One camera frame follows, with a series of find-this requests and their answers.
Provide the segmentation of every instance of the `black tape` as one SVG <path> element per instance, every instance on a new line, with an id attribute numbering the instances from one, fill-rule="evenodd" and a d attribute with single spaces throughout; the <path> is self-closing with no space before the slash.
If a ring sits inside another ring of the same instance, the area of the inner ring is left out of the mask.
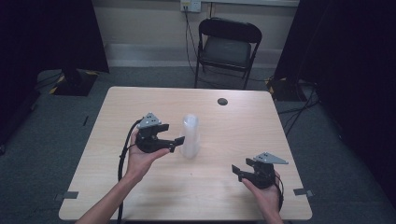
<path id="1" fill-rule="evenodd" d="M 55 195 L 54 201 L 61 202 L 64 199 L 76 199 L 78 196 L 77 191 L 67 191 L 65 194 L 57 194 Z"/>
<path id="2" fill-rule="evenodd" d="M 293 191 L 294 191 L 294 194 L 295 194 L 296 196 L 306 194 L 306 197 L 309 198 L 309 197 L 312 197 L 312 196 L 315 195 L 315 194 L 312 192 L 312 190 L 294 189 Z"/>

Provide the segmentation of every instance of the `finger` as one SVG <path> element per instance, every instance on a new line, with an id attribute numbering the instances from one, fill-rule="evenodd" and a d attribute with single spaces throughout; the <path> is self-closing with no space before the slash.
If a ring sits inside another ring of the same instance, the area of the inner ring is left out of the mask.
<path id="1" fill-rule="evenodd" d="M 242 178 L 242 183 L 253 193 L 255 194 L 257 188 L 253 185 L 248 179 Z"/>

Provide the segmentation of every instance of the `chair backrest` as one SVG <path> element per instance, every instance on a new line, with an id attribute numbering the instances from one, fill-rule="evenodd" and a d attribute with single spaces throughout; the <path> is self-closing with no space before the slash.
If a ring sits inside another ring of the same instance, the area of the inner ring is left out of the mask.
<path id="1" fill-rule="evenodd" d="M 201 21 L 199 25 L 200 39 L 202 34 L 256 44 L 260 44 L 262 41 L 262 32 L 255 25 L 221 18 L 209 18 Z"/>

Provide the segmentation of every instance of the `black cable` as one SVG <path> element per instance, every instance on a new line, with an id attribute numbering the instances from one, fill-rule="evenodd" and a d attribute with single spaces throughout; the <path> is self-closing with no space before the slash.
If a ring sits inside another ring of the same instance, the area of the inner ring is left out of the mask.
<path id="1" fill-rule="evenodd" d="M 190 25 L 189 25 L 189 18 L 188 18 L 188 16 L 187 16 L 186 7 L 183 7 L 183 8 L 184 8 L 184 14 L 185 14 L 185 16 L 186 16 L 186 51 L 187 51 L 187 61 L 189 62 L 190 69 L 191 69 L 192 73 L 195 75 L 194 69 L 192 68 L 191 62 L 190 62 L 189 39 L 187 38 L 187 36 L 188 36 L 187 33 L 188 33 L 189 27 L 190 27 Z"/>
<path id="2" fill-rule="evenodd" d="M 307 85 L 307 86 L 312 86 L 312 87 L 313 87 L 313 89 L 312 89 L 312 91 L 311 91 L 311 96 L 310 96 L 310 98 L 312 98 L 313 91 L 316 89 L 317 84 L 316 84 L 316 83 L 297 83 L 296 85 L 294 85 L 294 87 L 295 87 L 295 89 L 296 89 L 296 92 L 298 92 L 298 91 L 299 91 L 298 88 L 301 87 L 301 86 L 303 86 L 303 85 Z M 297 97 L 300 99 L 301 102 L 303 101 L 303 100 L 300 98 L 300 94 L 297 93 Z"/>
<path id="3" fill-rule="evenodd" d="M 138 123 L 140 123 L 141 120 L 142 120 L 142 119 L 137 120 L 137 121 L 134 123 L 134 125 L 132 125 L 132 127 L 131 127 L 131 129 L 129 130 L 128 135 L 127 135 L 127 137 L 126 137 L 125 144 L 124 144 L 124 147 L 123 147 L 122 152 L 121 152 L 121 155 L 120 155 L 119 172 L 118 172 L 118 179 L 119 179 L 119 181 L 122 179 L 122 168 L 123 168 L 123 164 L 124 164 L 124 161 L 125 161 L 126 152 L 128 151 L 128 149 L 129 149 L 130 147 L 134 146 L 134 144 L 133 144 L 133 145 L 131 145 L 131 146 L 128 147 L 128 143 L 130 142 L 130 138 L 131 138 L 132 131 L 134 130 L 134 127 L 135 127 Z M 118 217 L 117 217 L 117 223 L 118 223 L 118 224 L 121 224 L 121 220 L 122 220 L 122 209 L 123 209 L 123 202 L 122 202 L 122 203 L 120 204 L 120 206 L 119 206 L 119 215 L 118 215 Z"/>
<path id="4" fill-rule="evenodd" d="M 300 117 L 300 115 L 303 113 L 303 111 L 305 109 L 307 109 L 307 106 L 309 104 L 309 102 L 312 100 L 312 96 L 314 94 L 316 87 L 312 88 L 311 94 L 309 95 L 308 100 L 306 101 L 305 105 L 303 106 L 303 108 L 301 108 L 301 110 L 297 113 L 297 117 L 295 118 L 295 120 L 293 121 L 293 123 L 290 125 L 288 131 L 286 132 L 286 136 L 288 136 L 288 134 L 290 133 L 291 128 L 294 126 L 295 122 L 297 121 L 297 119 Z"/>
<path id="5" fill-rule="evenodd" d="M 305 108 L 310 108 L 310 107 L 312 107 L 312 106 L 314 106 L 314 105 L 317 105 L 318 103 L 319 103 L 319 99 L 317 99 L 313 104 L 307 105 Z M 278 112 L 277 114 L 278 114 L 278 115 L 281 115 L 281 114 L 288 114 L 288 113 L 300 111 L 300 110 L 302 110 L 302 109 L 303 109 L 303 108 L 294 108 L 294 109 L 289 109 L 289 110 L 285 110 L 285 111 Z"/>
<path id="6" fill-rule="evenodd" d="M 210 14 L 209 14 L 209 18 L 212 18 L 212 8 L 213 8 L 213 3 L 210 3 Z"/>
<path id="7" fill-rule="evenodd" d="M 297 114 L 302 111 L 302 109 L 299 109 L 297 113 L 293 114 L 285 123 L 285 125 L 283 125 L 283 129 L 286 129 L 286 127 L 288 127 L 288 123 L 294 118 L 294 116 L 297 116 Z"/>
<path id="8" fill-rule="evenodd" d="M 40 90 L 41 88 L 44 88 L 44 87 L 46 87 L 46 86 L 49 86 L 49 85 L 55 83 L 56 80 L 58 80 L 58 79 L 61 77 L 62 74 L 63 74 L 63 72 L 61 72 L 61 73 L 59 73 L 59 74 L 56 74 L 56 75 L 53 75 L 53 76 L 51 76 L 51 77 L 44 78 L 43 80 L 38 81 L 38 82 L 36 83 L 36 85 L 38 85 L 38 84 L 40 84 L 41 82 L 44 82 L 44 81 L 46 81 L 46 80 L 48 80 L 48 79 L 50 79 L 50 78 L 57 77 L 55 80 L 51 81 L 51 82 L 48 83 L 48 84 L 44 84 L 44 85 L 42 85 L 42 86 L 36 87 L 35 90 L 38 91 L 38 90 Z"/>
<path id="9" fill-rule="evenodd" d="M 191 70 L 192 73 L 195 75 L 194 69 L 192 68 L 191 61 L 190 61 L 189 40 L 188 40 L 188 38 L 187 38 L 187 36 L 188 36 L 188 35 L 187 35 L 188 30 L 189 30 L 189 25 L 188 25 L 188 21 L 187 21 L 187 23 L 186 23 L 186 51 L 187 51 L 187 61 L 189 62 L 190 70 Z M 200 77 L 198 77 L 198 80 L 199 80 L 199 81 L 202 81 L 202 82 L 205 82 L 205 83 L 207 83 L 207 84 L 209 84 L 209 85 L 211 85 L 213 88 L 218 89 L 218 87 L 214 86 L 213 83 L 208 82 L 208 81 L 206 81 L 206 80 L 203 80 L 203 79 L 200 78 Z"/>
<path id="10" fill-rule="evenodd" d="M 194 42 L 194 38 L 192 37 L 192 33 L 191 33 L 191 27 L 190 27 L 190 22 L 189 22 L 188 12 L 187 12 L 186 10 L 184 10 L 184 14 L 185 14 L 185 16 L 186 16 L 186 23 L 187 23 L 187 28 L 188 28 L 188 30 L 189 30 L 189 32 L 190 32 L 190 37 L 191 37 L 192 48 L 194 49 L 195 57 L 197 57 L 197 58 L 198 58 L 198 54 L 197 54 L 197 51 L 196 51 L 196 49 L 195 49 L 195 42 Z"/>
<path id="11" fill-rule="evenodd" d="M 275 182 L 274 185 L 277 188 L 277 191 L 279 192 L 279 211 L 282 208 L 283 205 L 283 192 L 285 191 L 284 187 L 283 187 L 283 182 L 282 180 L 279 178 L 279 176 L 275 175 L 275 177 L 279 180 L 280 184 L 282 184 L 282 190 L 280 190 L 279 185 Z"/>
<path id="12" fill-rule="evenodd" d="M 300 85 L 298 83 L 294 85 L 294 89 L 296 91 L 298 99 L 300 100 L 300 102 L 303 102 L 304 100 L 301 99 L 300 94 L 299 94 L 299 89 L 298 89 L 299 87 L 300 87 Z"/>

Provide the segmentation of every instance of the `human arm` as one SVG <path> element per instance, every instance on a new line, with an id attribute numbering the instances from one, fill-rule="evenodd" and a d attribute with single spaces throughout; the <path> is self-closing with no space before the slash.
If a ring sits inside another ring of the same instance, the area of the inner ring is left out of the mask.
<path id="1" fill-rule="evenodd" d="M 169 153 L 163 148 L 153 153 L 145 153 L 134 145 L 136 133 L 131 136 L 128 152 L 128 166 L 124 177 L 96 205 L 88 210 L 77 223 L 107 223 L 114 212 L 143 176 L 149 171 L 151 164 Z"/>
<path id="2" fill-rule="evenodd" d="M 262 216 L 268 224 L 279 224 L 282 223 L 282 218 L 279 214 L 279 192 L 275 185 L 272 185 L 268 189 L 258 189 L 249 180 L 243 178 L 242 183 L 253 193 L 256 201 L 259 205 Z M 279 179 L 276 178 L 276 183 L 279 185 Z"/>

